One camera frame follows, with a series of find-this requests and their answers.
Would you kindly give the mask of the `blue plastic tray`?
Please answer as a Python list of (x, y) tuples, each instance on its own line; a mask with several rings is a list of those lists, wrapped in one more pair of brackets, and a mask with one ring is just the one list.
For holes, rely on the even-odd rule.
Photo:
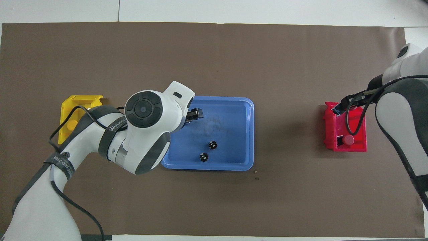
[[(161, 164), (169, 169), (248, 171), (254, 164), (253, 102), (245, 97), (196, 96), (191, 109), (200, 108), (203, 118), (171, 134), (170, 148)], [(209, 149), (216, 141), (218, 147)], [(206, 162), (199, 154), (209, 155)]]

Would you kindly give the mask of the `red plastic bin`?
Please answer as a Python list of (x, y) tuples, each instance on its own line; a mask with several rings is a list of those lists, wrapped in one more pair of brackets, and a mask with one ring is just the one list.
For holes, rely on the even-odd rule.
[(336, 138), (338, 136), (350, 134), (345, 123), (346, 114), (342, 114), (341, 116), (333, 114), (331, 109), (338, 104), (337, 102), (325, 102), (325, 104), (326, 109), (323, 116), (325, 121), (325, 138), (323, 142), (326, 148), (335, 152), (367, 152), (365, 119), (363, 119), (358, 133), (353, 136), (355, 139), (353, 145), (337, 146)]

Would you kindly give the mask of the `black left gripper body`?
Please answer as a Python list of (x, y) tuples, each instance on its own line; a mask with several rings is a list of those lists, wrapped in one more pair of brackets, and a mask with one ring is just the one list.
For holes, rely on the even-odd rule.
[(182, 127), (192, 122), (195, 118), (196, 118), (196, 109), (188, 110), (186, 114), (185, 122)]

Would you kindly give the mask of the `yellow plastic bin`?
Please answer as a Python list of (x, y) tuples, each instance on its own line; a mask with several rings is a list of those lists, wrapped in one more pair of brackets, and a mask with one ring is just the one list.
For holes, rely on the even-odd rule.
[[(72, 112), (73, 108), (76, 106), (82, 106), (87, 110), (91, 108), (95, 108), (97, 106), (101, 106), (102, 95), (71, 95), (65, 101), (62, 102), (61, 105), (61, 113), (60, 113), (60, 124), (62, 124), (67, 116)], [(79, 122), (81, 117), (85, 114), (84, 110), (78, 108), (71, 115), (70, 119), (75, 119)], [(67, 130), (66, 124), (59, 130), (58, 134), (58, 144), (62, 144), (72, 132)]]

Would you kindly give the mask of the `brown paper table mat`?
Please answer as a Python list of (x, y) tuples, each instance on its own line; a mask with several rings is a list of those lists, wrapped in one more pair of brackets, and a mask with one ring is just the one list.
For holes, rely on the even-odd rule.
[(123, 106), (178, 81), (255, 105), (249, 171), (133, 175), (90, 154), (65, 187), (107, 234), (423, 237), (423, 207), (366, 114), (367, 152), (324, 143), (325, 102), (367, 88), (405, 45), (402, 28), (205, 23), (4, 24), (0, 47), (0, 232), (53, 148), (61, 102)]

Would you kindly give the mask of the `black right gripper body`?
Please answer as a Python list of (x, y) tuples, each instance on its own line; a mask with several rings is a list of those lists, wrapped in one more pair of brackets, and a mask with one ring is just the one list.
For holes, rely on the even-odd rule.
[(361, 101), (377, 101), (381, 95), (381, 90), (379, 88), (367, 89), (364, 90), (361, 94)]

